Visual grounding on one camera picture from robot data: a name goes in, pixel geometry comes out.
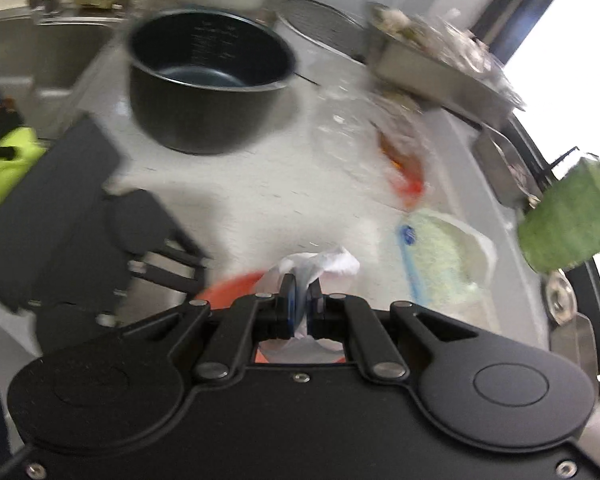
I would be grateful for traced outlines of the left hand in yellow glove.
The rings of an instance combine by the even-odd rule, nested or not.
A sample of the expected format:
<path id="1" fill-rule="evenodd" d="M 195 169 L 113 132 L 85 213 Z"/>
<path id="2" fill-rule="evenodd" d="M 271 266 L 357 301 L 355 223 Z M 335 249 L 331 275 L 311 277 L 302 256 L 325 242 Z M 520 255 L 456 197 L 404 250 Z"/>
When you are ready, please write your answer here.
<path id="1" fill-rule="evenodd" d="M 13 99 L 0 104 L 0 203 L 45 154 L 46 147 L 26 125 Z"/>

